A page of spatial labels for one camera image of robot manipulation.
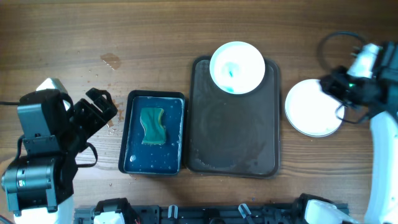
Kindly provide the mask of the green yellow sponge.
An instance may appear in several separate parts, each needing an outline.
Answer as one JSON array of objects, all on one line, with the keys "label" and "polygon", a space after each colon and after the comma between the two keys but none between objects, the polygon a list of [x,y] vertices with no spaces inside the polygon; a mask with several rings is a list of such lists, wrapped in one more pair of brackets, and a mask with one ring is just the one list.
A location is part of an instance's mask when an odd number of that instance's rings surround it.
[{"label": "green yellow sponge", "polygon": [[144,129],[142,144],[163,145],[166,142],[166,130],[162,124],[162,108],[141,109],[140,122]]}]

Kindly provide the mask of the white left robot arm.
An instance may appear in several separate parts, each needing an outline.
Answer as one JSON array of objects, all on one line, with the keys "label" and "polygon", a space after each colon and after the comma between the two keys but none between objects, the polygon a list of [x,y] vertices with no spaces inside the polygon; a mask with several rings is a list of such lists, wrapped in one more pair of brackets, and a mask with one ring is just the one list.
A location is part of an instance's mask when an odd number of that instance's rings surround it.
[{"label": "white left robot arm", "polygon": [[16,103],[23,135],[17,153],[1,177],[7,209],[16,223],[71,223],[76,157],[118,109],[106,90],[91,88],[74,103],[63,85],[42,88]]}]

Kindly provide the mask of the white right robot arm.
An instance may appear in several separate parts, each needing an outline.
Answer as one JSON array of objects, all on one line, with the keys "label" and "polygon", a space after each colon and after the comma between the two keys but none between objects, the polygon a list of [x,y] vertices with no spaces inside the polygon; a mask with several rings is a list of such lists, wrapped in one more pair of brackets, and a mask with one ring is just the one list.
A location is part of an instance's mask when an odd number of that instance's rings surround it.
[{"label": "white right robot arm", "polygon": [[397,223],[397,43],[365,45],[350,68],[320,80],[322,91],[346,107],[364,106],[370,122],[373,172],[365,223]]}]

